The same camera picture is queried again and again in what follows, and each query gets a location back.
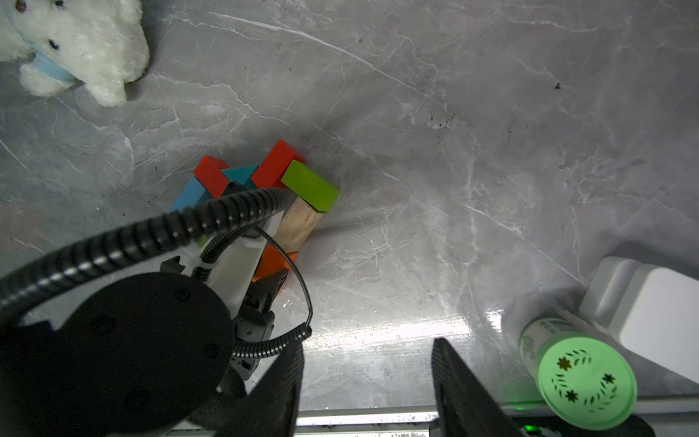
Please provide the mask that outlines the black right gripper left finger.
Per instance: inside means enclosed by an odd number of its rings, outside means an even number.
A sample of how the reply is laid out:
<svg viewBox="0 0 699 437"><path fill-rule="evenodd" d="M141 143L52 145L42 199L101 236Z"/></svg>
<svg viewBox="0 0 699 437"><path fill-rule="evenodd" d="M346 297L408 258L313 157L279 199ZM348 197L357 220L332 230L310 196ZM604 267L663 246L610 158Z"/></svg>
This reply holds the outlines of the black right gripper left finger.
<svg viewBox="0 0 699 437"><path fill-rule="evenodd" d="M227 410L218 436L292 436L304 372L301 342L289 344L246 397Z"/></svg>

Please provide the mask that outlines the green block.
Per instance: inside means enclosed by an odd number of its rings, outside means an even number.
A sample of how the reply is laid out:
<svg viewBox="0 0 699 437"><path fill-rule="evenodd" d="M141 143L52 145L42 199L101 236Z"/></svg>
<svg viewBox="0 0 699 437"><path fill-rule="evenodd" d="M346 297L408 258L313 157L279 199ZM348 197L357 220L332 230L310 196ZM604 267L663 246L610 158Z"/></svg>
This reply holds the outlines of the green block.
<svg viewBox="0 0 699 437"><path fill-rule="evenodd" d="M330 211L340 196L337 187L298 160L291 161L281 181L313 209L322 213Z"/></svg>

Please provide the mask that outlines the teal triangle block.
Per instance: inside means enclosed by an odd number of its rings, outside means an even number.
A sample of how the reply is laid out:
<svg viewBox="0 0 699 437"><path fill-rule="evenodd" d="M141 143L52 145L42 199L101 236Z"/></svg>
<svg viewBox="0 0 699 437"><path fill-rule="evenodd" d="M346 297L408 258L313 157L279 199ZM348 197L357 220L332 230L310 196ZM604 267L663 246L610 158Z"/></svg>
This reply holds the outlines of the teal triangle block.
<svg viewBox="0 0 699 437"><path fill-rule="evenodd" d="M252 176L257 169L257 166L246 166L222 169L221 172L229 182L237 182L243 185L246 189L256 189L257 185L253 182Z"/></svg>

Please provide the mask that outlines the red block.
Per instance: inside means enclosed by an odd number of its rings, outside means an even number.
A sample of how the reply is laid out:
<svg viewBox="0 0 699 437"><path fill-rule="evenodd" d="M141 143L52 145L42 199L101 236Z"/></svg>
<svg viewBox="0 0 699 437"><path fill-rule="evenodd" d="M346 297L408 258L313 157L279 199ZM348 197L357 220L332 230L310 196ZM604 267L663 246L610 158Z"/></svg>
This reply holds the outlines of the red block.
<svg viewBox="0 0 699 437"><path fill-rule="evenodd" d="M295 147L280 139L254 171L251 180L259 189L284 188L282 178L294 160L306 162Z"/></svg>
<svg viewBox="0 0 699 437"><path fill-rule="evenodd" d="M213 198L220 198L229 185L229 179L223 174L228 168L224 160L205 155L196 166L194 176Z"/></svg>

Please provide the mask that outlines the light blue block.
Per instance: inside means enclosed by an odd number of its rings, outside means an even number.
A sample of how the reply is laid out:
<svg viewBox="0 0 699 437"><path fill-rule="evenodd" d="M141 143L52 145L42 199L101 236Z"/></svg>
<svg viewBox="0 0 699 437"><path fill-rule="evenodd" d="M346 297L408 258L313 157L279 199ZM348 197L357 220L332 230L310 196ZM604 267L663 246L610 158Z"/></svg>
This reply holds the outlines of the light blue block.
<svg viewBox="0 0 699 437"><path fill-rule="evenodd" d="M196 178L192 177L185 188L177 197L171 207L171 211L182 211L185 208L193 207L200 202L212 200L213 196L208 192L205 186Z"/></svg>

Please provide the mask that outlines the orange block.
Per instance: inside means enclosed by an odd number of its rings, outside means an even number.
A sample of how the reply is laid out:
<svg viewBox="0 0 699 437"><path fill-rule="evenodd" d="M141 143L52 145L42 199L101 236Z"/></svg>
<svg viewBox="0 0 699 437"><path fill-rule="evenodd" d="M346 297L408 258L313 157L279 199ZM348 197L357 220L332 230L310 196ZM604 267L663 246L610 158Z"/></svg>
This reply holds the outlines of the orange block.
<svg viewBox="0 0 699 437"><path fill-rule="evenodd" d="M287 263L280 253L274 249L271 245L265 247L265 251L262 254L258 268L252 278L253 282L257 282L269 275L275 274L282 269L291 271L291 266Z"/></svg>

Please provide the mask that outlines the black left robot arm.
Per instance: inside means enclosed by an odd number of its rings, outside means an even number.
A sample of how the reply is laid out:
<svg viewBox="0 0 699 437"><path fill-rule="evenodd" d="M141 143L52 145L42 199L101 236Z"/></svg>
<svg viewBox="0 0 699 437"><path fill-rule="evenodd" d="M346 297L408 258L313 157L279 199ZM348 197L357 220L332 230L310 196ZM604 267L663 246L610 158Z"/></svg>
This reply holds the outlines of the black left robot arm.
<svg viewBox="0 0 699 437"><path fill-rule="evenodd" d="M60 328L35 307L203 236L231 242L284 211L285 189L244 190L81 240L1 280L1 433L160 436L191 420L218 436L291 436L311 326L247 342L195 275L111 283Z"/></svg>

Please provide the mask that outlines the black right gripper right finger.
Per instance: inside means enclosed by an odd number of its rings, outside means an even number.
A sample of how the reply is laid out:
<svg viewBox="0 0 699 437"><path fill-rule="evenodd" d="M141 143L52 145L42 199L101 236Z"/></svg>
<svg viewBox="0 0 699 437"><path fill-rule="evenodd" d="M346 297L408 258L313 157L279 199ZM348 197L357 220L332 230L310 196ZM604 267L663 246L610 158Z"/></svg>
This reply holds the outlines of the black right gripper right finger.
<svg viewBox="0 0 699 437"><path fill-rule="evenodd" d="M431 371L443 436L522 434L445 338L433 342Z"/></svg>

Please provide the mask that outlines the natural wood block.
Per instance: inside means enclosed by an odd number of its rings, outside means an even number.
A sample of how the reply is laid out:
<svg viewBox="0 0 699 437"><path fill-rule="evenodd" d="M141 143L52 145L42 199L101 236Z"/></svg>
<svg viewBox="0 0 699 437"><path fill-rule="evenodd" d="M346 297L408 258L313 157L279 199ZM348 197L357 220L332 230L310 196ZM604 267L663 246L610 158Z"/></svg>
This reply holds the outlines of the natural wood block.
<svg viewBox="0 0 699 437"><path fill-rule="evenodd" d="M301 197L284 214L274 240L286 253L298 252L325 217Z"/></svg>

